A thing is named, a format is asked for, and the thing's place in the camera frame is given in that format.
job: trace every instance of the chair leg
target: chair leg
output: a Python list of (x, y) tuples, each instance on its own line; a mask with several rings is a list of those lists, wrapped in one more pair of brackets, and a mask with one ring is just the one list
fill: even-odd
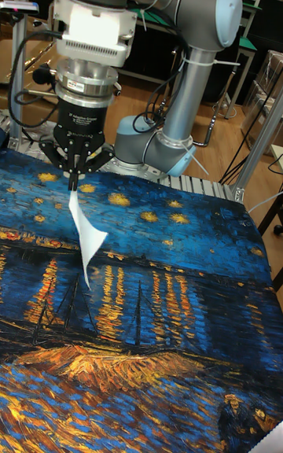
[(275, 292), (277, 292), (280, 289), (280, 287), (283, 285), (283, 268), (280, 269), (279, 273), (276, 275), (272, 284), (273, 284)]
[(212, 130), (213, 130), (214, 125), (215, 125), (216, 117), (219, 114), (219, 110), (221, 109), (221, 105), (224, 102), (224, 99), (226, 98), (226, 95), (227, 95), (231, 80), (232, 80), (234, 75), (235, 75), (235, 71), (232, 71), (231, 74), (230, 74), (230, 77), (228, 78), (228, 81), (227, 81), (227, 84), (225, 86), (225, 90), (223, 92), (223, 95), (222, 95), (222, 97), (220, 98), (220, 100), (216, 104), (216, 109), (215, 109), (215, 112), (214, 112), (214, 114), (213, 114), (213, 116), (211, 118), (211, 122), (209, 124), (208, 131), (207, 131), (207, 134), (205, 136), (204, 142), (193, 142), (194, 145), (198, 145), (199, 147), (207, 147), (208, 146), (210, 138), (211, 138), (211, 133), (212, 133)]
[(274, 217), (278, 214), (279, 209), (282, 205), (282, 200), (280, 199), (281, 197), (278, 196), (275, 198), (275, 201), (271, 205), (269, 211), (263, 218), (262, 222), (259, 224), (258, 230), (260, 234), (263, 236), (263, 233), (265, 233), (267, 227), (272, 223)]

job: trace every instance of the light blue joint cap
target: light blue joint cap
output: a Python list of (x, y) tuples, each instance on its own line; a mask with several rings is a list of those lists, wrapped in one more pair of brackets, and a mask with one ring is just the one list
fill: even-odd
[(196, 150), (197, 150), (196, 147), (194, 145), (192, 145), (189, 152), (184, 154), (184, 156), (181, 158), (181, 160), (179, 160), (178, 163), (176, 163), (176, 165), (171, 170), (166, 172), (167, 175), (171, 175), (172, 177), (179, 177), (180, 175), (182, 175), (184, 170), (187, 168), (188, 164), (193, 159), (193, 156), (195, 155)]
[[(133, 122), (136, 116), (127, 116), (124, 117), (118, 126), (117, 133), (120, 135), (138, 135), (138, 132), (133, 128)], [(136, 122), (135, 127), (140, 131), (150, 130), (151, 126), (147, 124), (142, 116), (140, 116)]]
[(242, 0), (216, 0), (216, 31), (223, 47), (233, 44), (240, 26), (242, 9)]

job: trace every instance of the white cable tie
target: white cable tie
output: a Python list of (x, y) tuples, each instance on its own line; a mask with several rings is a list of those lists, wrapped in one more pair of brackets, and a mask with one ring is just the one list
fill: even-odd
[(142, 18), (142, 23), (143, 23), (144, 29), (145, 29), (145, 31), (147, 31), (146, 22), (145, 22), (145, 11), (143, 9), (141, 9), (141, 18)]
[(241, 63), (238, 63), (236, 61), (224, 61), (224, 60), (214, 60), (213, 62), (215, 65), (232, 65), (236, 67), (240, 67)]
[(201, 63), (199, 61), (188, 60), (183, 58), (184, 63), (189, 63), (191, 65), (199, 65), (200, 67), (212, 67), (212, 65), (232, 65), (233, 67), (240, 67), (241, 63), (236, 63), (234, 61), (222, 61), (222, 60), (213, 60), (212, 63)]
[(187, 58), (183, 58), (183, 61), (191, 65), (199, 65), (200, 67), (212, 67), (214, 64), (214, 61), (212, 63), (201, 63), (199, 61), (188, 60)]
[(209, 176), (208, 171), (205, 170), (205, 168), (204, 168), (203, 165), (200, 163), (200, 161), (196, 159), (196, 157), (190, 152), (190, 150), (189, 150), (184, 144), (183, 144), (183, 148), (185, 149), (185, 151), (186, 151), (187, 153), (189, 153), (189, 154), (191, 155), (191, 157), (193, 158), (193, 160), (196, 161), (196, 163), (199, 165), (199, 167), (200, 167), (202, 170), (204, 170), (204, 172), (206, 173), (206, 175)]

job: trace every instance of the white paper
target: white paper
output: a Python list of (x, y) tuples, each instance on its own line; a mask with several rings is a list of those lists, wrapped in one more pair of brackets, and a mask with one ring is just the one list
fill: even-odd
[(283, 452), (283, 422), (279, 423), (268, 436), (264, 437), (250, 453), (282, 453)]
[(87, 277), (86, 270), (87, 265), (92, 259), (92, 257), (94, 257), (94, 254), (101, 247), (108, 233), (104, 233), (103, 231), (97, 230), (87, 220), (86, 216), (83, 214), (83, 211), (79, 206), (77, 191), (71, 191), (69, 208), (79, 233), (79, 244), (83, 258), (83, 272), (86, 284), (90, 289), (90, 283)]

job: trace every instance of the painted canvas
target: painted canvas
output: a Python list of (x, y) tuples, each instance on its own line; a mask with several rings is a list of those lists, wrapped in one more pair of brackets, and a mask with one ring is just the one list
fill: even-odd
[(240, 204), (0, 152), (0, 451), (245, 453), (283, 419), (283, 318)]

